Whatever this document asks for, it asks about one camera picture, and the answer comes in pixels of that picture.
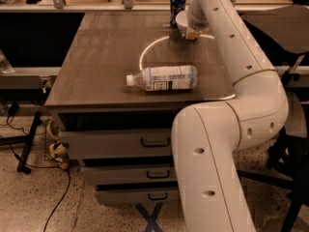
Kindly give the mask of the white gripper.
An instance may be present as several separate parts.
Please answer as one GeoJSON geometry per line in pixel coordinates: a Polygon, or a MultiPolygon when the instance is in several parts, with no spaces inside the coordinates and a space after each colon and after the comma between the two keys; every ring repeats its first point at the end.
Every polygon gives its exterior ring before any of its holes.
{"type": "Polygon", "coordinates": [[[209,27],[208,20],[199,4],[191,4],[187,11],[188,27],[185,32],[187,40],[195,40],[201,35],[201,31],[209,27]]]}

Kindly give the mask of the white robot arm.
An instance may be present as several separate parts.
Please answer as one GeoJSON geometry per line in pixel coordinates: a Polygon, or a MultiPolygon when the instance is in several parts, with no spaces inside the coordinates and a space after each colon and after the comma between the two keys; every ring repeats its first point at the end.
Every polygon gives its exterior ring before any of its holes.
{"type": "Polygon", "coordinates": [[[193,0],[189,10],[190,20],[208,21],[236,95],[190,105],[174,120],[172,152],[186,232],[256,232],[233,153],[283,128],[287,96],[231,0],[193,0]]]}

